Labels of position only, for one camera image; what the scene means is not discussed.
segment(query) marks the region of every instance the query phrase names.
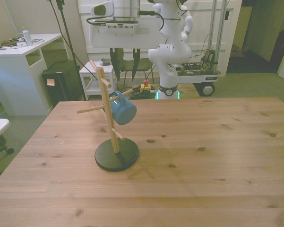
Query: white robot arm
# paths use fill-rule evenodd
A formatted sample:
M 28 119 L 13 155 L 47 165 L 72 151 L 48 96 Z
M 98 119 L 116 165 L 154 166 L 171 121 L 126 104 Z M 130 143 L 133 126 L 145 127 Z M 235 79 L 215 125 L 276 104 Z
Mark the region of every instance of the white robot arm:
M 185 27 L 184 30 L 181 32 L 181 37 L 184 40 L 184 42 L 186 42 L 188 39 L 188 35 L 193 28 L 193 18 L 189 13 L 187 6 L 182 5 L 181 9 L 185 11 L 184 14 L 182 15 L 182 17 L 185 20 Z
M 154 1 L 159 3 L 161 15 L 164 18 L 164 27 L 161 30 L 161 34 L 171 44 L 160 44 L 157 49 L 150 49 L 148 57 L 156 65 L 160 74 L 158 99 L 176 99 L 179 94 L 177 90 L 177 72 L 170 64 L 185 63 L 190 60 L 192 52 L 185 42 L 192 30 L 193 20 L 188 8 L 179 6 L 178 0 Z M 183 31 L 181 31 L 182 17 L 186 22 Z
M 154 3 L 154 12 L 160 12 L 164 26 L 158 30 L 154 21 L 140 20 L 139 0 L 109 0 L 91 9 L 97 17 L 90 26 L 90 43 L 93 47 L 149 49 L 148 57 L 159 70 L 159 99 L 178 98 L 177 72 L 169 64 L 185 63 L 192 55 L 185 43 L 192 30 L 192 16 L 183 4 L 186 0 L 148 0 Z M 185 27 L 181 31 L 181 20 Z M 170 44 L 159 44 L 159 32 Z

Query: wooden mug stand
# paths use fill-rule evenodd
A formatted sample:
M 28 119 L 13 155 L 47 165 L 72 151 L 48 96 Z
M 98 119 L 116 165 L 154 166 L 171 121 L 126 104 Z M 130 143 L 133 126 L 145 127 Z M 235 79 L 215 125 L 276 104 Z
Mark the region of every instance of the wooden mug stand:
M 138 146 L 135 144 L 135 142 L 124 138 L 120 133 L 116 131 L 110 102 L 113 102 L 120 97 L 116 96 L 114 98 L 109 98 L 107 87 L 111 87 L 112 85 L 105 79 L 103 67 L 97 67 L 93 61 L 90 61 L 90 63 L 98 75 L 101 96 L 104 105 L 79 110 L 77 111 L 77 113 L 80 114 L 100 109 L 105 110 L 111 139 L 106 140 L 98 146 L 95 151 L 95 161 L 100 166 L 100 168 L 106 171 L 122 171 L 131 167 L 138 159 Z M 123 95 L 128 95 L 131 92 L 132 89 L 123 92 Z

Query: black round base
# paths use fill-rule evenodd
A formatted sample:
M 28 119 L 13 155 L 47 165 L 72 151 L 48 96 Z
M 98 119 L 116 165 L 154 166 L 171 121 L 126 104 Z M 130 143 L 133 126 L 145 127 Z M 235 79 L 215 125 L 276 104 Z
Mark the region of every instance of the black round base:
M 138 159 L 138 146 L 132 140 L 118 138 L 120 151 L 114 153 L 112 140 L 106 140 L 95 151 L 95 161 L 100 168 L 118 172 L 131 167 Z

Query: chair leg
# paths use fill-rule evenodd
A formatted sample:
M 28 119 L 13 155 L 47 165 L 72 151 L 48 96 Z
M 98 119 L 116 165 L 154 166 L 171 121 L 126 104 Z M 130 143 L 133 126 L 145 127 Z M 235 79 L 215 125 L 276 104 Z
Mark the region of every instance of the chair leg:
M 145 79 L 147 79 L 147 75 L 146 75 L 146 72 L 145 71 L 142 71 L 144 74 L 145 74 Z
M 152 69 L 151 69 L 151 75 L 152 75 L 152 82 L 153 82 L 153 84 L 155 84 L 155 79 L 153 78 L 153 71 L 152 71 Z
M 127 75 L 127 71 L 125 71 L 125 78 L 124 78 L 123 86 L 125 86 L 126 75 Z

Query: mug handle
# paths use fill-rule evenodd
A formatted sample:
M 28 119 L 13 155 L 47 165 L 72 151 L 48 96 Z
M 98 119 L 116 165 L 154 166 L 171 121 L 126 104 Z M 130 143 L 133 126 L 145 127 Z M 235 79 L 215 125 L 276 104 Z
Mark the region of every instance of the mug handle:
M 118 96 L 120 96 L 119 100 L 121 102 L 122 105 L 126 105 L 126 99 L 125 96 L 120 92 L 120 91 L 116 91 L 115 92 Z

